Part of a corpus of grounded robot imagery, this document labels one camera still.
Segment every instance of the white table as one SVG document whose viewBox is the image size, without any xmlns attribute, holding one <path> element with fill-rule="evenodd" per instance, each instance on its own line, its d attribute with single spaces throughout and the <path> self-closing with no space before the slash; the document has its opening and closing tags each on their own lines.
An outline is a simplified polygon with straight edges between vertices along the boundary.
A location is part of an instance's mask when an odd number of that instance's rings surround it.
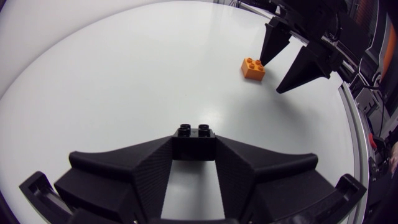
<svg viewBox="0 0 398 224">
<path fill-rule="evenodd" d="M 0 101 L 0 189 L 16 217 L 43 222 L 18 188 L 35 171 L 54 183 L 72 151 L 150 141 L 181 123 L 277 152 L 313 152 L 333 185 L 353 174 L 339 76 L 275 91 L 299 40 L 262 82 L 243 78 L 243 58 L 259 57 L 268 21 L 220 4 L 166 2 L 105 18 L 46 51 Z M 214 162 L 173 163 L 162 217 L 223 218 Z"/>
</svg>

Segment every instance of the lego brick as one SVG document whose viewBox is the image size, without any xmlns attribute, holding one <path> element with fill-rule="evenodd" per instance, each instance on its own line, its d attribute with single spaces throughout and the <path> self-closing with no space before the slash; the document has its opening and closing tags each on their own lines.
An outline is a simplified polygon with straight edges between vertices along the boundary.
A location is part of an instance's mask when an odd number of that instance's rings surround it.
<svg viewBox="0 0 398 224">
<path fill-rule="evenodd" d="M 243 59 L 242 72 L 245 78 L 261 81 L 266 71 L 261 65 L 260 60 L 253 60 L 251 58 Z"/>
</svg>

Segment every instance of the orange lego brick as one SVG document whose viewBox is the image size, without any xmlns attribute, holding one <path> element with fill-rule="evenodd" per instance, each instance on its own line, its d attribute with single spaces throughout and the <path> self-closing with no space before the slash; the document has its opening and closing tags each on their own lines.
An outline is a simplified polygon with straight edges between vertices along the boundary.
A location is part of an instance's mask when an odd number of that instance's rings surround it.
<svg viewBox="0 0 398 224">
<path fill-rule="evenodd" d="M 260 60 L 254 61 L 251 58 L 243 59 L 242 72 L 245 78 L 250 78 L 259 81 L 262 80 L 262 78 L 266 73 L 264 67 L 261 65 L 261 61 Z"/>
</svg>

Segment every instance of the lego stud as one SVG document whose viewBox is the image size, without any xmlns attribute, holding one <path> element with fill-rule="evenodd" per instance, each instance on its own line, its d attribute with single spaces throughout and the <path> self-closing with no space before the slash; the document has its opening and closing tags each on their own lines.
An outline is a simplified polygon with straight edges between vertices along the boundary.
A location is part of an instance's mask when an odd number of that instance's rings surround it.
<svg viewBox="0 0 398 224">
<path fill-rule="evenodd" d="M 207 124 L 199 124 L 199 129 L 209 129 Z"/>
<path fill-rule="evenodd" d="M 188 128 L 191 129 L 191 124 L 181 124 L 180 128 Z"/>
<path fill-rule="evenodd" d="M 198 130 L 199 137 L 210 137 L 210 129 L 207 124 L 199 125 Z"/>
<path fill-rule="evenodd" d="M 189 137 L 189 135 L 191 135 L 191 129 L 189 129 L 189 128 L 179 128 L 178 129 L 179 137 Z"/>
</svg>

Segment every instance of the white wall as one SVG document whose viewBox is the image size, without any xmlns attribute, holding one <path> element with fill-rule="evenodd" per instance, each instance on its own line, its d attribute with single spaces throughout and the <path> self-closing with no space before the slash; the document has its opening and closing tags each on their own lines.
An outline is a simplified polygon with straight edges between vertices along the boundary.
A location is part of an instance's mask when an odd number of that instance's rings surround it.
<svg viewBox="0 0 398 224">
<path fill-rule="evenodd" d="M 115 13 L 164 1 L 7 0 L 0 12 L 0 99 L 25 68 L 66 36 Z"/>
</svg>

